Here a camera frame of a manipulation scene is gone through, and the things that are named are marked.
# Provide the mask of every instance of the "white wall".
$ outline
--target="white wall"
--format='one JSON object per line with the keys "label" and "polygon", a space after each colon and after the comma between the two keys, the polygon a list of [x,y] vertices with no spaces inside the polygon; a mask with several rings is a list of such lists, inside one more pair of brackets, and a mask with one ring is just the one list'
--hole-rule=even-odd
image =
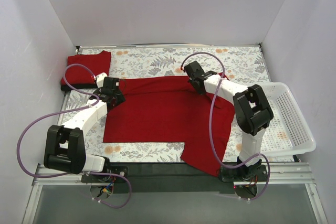
{"label": "white wall", "polygon": [[264,40],[272,81],[286,83],[316,139],[312,167],[329,223],[336,223],[336,0],[286,0]]}
{"label": "white wall", "polygon": [[75,45],[262,42],[284,0],[50,0]]}
{"label": "white wall", "polygon": [[[29,122],[60,109],[59,80],[74,47],[49,0],[0,0],[0,27],[0,223],[21,223],[32,178],[17,164],[17,139]],[[24,139],[32,172],[56,120],[40,122]]]}

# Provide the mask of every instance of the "floral tablecloth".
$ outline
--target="floral tablecloth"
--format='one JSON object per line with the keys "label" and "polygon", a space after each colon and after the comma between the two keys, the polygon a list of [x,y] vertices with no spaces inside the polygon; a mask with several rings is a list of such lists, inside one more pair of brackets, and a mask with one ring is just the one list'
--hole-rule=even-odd
{"label": "floral tablecloth", "polygon": [[[218,56],[225,65],[225,73],[231,81],[240,84],[269,82],[266,66],[259,47],[194,47],[194,48],[116,48],[104,49],[112,53],[109,76],[118,78],[150,78],[185,75],[180,70],[184,58],[194,52],[206,51]],[[98,54],[102,49],[84,49],[82,54]],[[212,57],[197,55],[186,63],[197,60],[205,71],[221,72],[219,63]],[[71,91],[65,101],[66,109],[84,106],[88,96]],[[74,113],[65,114],[61,124]],[[180,155],[184,143],[103,143],[106,116],[86,136],[87,153],[106,156],[112,162],[182,162]],[[241,149],[242,131],[234,119],[223,161],[235,162]],[[270,159],[289,162],[292,157]]]}

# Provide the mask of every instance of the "plastic basket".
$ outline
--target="plastic basket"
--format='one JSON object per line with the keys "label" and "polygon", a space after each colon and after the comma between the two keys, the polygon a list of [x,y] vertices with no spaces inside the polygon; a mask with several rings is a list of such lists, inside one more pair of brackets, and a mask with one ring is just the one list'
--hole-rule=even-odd
{"label": "plastic basket", "polygon": [[259,85],[274,114],[263,137],[261,152],[268,157],[278,157],[315,150],[315,140],[289,88],[280,82]]}

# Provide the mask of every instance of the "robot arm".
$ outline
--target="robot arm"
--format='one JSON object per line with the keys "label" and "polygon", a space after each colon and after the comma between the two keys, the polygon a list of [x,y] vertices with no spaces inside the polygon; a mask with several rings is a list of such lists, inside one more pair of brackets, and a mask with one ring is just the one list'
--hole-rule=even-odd
{"label": "robot arm", "polygon": [[98,89],[87,105],[90,108],[78,112],[63,125],[53,125],[47,133],[44,166],[73,174],[81,172],[104,172],[108,169],[106,157],[86,154],[84,137],[89,130],[111,109],[125,99],[119,90],[119,79],[107,77],[105,73],[97,76]]}
{"label": "robot arm", "polygon": [[[189,82],[198,93],[215,93],[220,75],[213,71],[204,72],[197,61],[186,65],[184,70],[190,78]],[[248,87],[224,78],[217,95],[235,107],[237,123],[243,131],[242,149],[238,163],[244,162],[254,154],[260,153],[265,129],[273,119],[272,109],[263,89],[256,84]],[[258,157],[251,159],[245,165],[249,167],[257,163],[260,163]]]}

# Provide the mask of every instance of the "red towel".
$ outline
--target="red towel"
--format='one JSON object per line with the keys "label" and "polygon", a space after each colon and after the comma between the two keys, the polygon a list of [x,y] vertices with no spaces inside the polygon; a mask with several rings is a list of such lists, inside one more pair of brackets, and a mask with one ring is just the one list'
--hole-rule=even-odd
{"label": "red towel", "polygon": [[[213,95],[199,95],[187,76],[127,79],[125,83],[120,82],[120,89],[126,101],[109,112],[103,142],[184,142],[181,159],[216,176],[220,165],[208,132]],[[232,104],[217,98],[213,137],[220,158],[224,156],[234,114]]]}
{"label": "red towel", "polygon": [[[75,55],[68,57],[68,65],[79,63],[88,67],[95,75],[100,73],[109,74],[111,65],[111,53],[102,51],[97,55]],[[66,78],[70,84],[95,84],[90,73],[82,67],[74,66],[67,71]]]}

